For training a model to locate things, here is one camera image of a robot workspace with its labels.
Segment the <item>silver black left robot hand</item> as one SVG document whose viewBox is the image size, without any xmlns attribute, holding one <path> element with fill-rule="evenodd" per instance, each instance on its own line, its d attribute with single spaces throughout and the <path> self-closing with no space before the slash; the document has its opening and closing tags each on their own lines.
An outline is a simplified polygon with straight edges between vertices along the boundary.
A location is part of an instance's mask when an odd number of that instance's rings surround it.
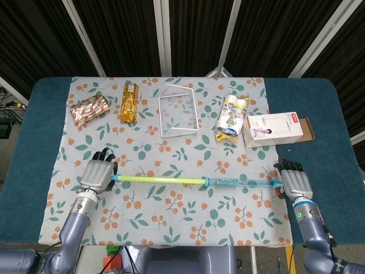
<svg viewBox="0 0 365 274">
<path fill-rule="evenodd" d="M 108 147 L 96 151 L 83 172 L 80 191 L 93 191 L 96 195 L 111 191 L 115 184 L 113 176 L 117 175 L 118 169 L 115 158 Z"/>
</svg>

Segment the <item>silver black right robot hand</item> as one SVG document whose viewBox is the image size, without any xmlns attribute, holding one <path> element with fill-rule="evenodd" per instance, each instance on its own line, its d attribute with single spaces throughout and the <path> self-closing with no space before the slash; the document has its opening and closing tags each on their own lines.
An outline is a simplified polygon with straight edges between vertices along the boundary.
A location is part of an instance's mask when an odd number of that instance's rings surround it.
<svg viewBox="0 0 365 274">
<path fill-rule="evenodd" d="M 295 202 L 299 198 L 311 200 L 313 190 L 307 173 L 299 162 L 282 159 L 274 167 L 278 170 L 286 197 Z"/>
</svg>

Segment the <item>white and red product box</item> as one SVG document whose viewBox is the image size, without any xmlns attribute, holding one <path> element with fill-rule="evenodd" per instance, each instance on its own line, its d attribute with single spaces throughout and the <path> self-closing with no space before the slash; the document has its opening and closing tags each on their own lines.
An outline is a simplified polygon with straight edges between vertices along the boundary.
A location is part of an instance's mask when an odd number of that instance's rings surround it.
<svg viewBox="0 0 365 274">
<path fill-rule="evenodd" d="M 247 148 L 307 142 L 315 139 L 309 118 L 296 112 L 247 116 L 243 126 Z"/>
</svg>

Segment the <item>gold foil brick package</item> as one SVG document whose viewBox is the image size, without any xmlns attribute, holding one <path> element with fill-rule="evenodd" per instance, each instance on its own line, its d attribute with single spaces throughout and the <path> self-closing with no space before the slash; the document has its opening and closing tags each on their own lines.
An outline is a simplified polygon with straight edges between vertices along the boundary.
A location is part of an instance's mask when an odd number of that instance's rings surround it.
<svg viewBox="0 0 365 274">
<path fill-rule="evenodd" d="M 122 94 L 120 121 L 134 123 L 137 115 L 139 87 L 136 83 L 125 84 Z"/>
</svg>

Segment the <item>orange block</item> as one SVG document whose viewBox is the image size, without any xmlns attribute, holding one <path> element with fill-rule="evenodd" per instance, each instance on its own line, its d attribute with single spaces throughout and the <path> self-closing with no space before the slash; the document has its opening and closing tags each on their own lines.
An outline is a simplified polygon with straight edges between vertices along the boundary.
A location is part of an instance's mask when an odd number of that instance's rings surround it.
<svg viewBox="0 0 365 274">
<path fill-rule="evenodd" d="M 103 271 L 120 270 L 123 268 L 121 255 L 109 255 L 103 259 Z"/>
</svg>

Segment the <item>pack of white rolls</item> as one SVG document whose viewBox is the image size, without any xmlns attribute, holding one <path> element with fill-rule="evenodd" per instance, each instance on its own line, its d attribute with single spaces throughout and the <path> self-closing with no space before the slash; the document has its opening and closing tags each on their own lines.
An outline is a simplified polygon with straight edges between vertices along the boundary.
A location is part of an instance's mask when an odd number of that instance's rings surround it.
<svg viewBox="0 0 365 274">
<path fill-rule="evenodd" d="M 215 133 L 217 142 L 229 140 L 237 143 L 243 127 L 248 101 L 248 96 L 236 97 L 228 95 L 225 98 L 216 123 Z"/>
</svg>

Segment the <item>floral orange-fruit tablecloth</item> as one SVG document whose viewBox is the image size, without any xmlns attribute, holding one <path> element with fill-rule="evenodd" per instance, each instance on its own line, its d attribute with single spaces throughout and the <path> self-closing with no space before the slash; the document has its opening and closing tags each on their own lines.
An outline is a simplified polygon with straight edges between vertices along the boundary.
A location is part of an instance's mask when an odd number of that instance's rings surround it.
<svg viewBox="0 0 365 274">
<path fill-rule="evenodd" d="M 125 84 L 139 87 L 134 123 L 120 121 Z M 157 96 L 166 84 L 193 89 L 198 131 L 162 138 Z M 227 95 L 248 96 L 248 114 L 267 114 L 262 78 L 81 78 L 71 80 L 66 107 L 103 94 L 110 110 L 82 126 L 66 112 L 56 151 L 41 244 L 59 240 L 61 227 L 80 190 L 88 161 L 105 147 L 121 175 L 167 178 L 276 179 L 275 147 L 246 148 L 217 142 L 215 125 Z M 116 182 L 98 195 L 82 243 L 172 245 L 263 245 L 293 242 L 287 207 L 273 188 L 205 187 L 194 184 Z"/>
</svg>

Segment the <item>black power box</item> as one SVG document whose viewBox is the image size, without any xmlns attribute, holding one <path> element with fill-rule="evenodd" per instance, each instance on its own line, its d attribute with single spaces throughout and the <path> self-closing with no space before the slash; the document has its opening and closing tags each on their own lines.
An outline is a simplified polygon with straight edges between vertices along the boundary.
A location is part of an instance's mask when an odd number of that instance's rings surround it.
<svg viewBox="0 0 365 274">
<path fill-rule="evenodd" d="M 11 120 L 0 118 L 0 139 L 8 139 L 12 130 Z"/>
</svg>

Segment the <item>grey robot torso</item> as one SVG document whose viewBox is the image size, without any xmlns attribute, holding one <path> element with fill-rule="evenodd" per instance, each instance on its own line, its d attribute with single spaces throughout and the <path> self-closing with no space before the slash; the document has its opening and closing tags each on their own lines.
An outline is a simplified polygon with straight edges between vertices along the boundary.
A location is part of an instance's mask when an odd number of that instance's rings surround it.
<svg viewBox="0 0 365 274">
<path fill-rule="evenodd" d="M 233 247 L 142 248 L 135 260 L 141 274 L 237 274 Z"/>
</svg>

